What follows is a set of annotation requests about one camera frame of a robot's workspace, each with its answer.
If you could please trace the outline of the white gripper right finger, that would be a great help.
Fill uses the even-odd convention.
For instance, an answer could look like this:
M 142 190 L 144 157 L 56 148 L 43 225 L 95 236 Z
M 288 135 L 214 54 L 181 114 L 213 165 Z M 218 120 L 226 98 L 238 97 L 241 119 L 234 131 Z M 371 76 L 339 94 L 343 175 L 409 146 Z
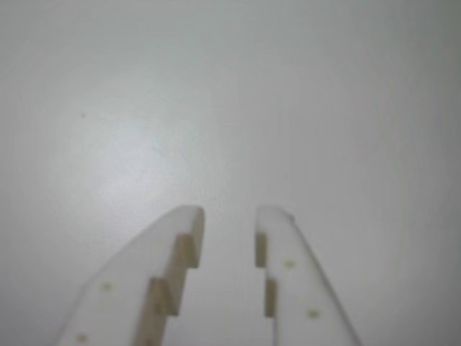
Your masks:
M 255 264 L 265 271 L 264 315 L 274 345 L 360 345 L 294 217 L 280 207 L 257 209 Z

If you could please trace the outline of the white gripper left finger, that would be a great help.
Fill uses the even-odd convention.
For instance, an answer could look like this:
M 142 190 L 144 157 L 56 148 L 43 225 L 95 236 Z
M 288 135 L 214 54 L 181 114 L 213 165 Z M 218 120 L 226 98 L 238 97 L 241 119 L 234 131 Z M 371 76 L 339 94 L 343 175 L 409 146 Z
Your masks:
M 58 345 L 161 345 L 187 272 L 200 264 L 204 230 L 196 205 L 154 221 L 87 282 Z

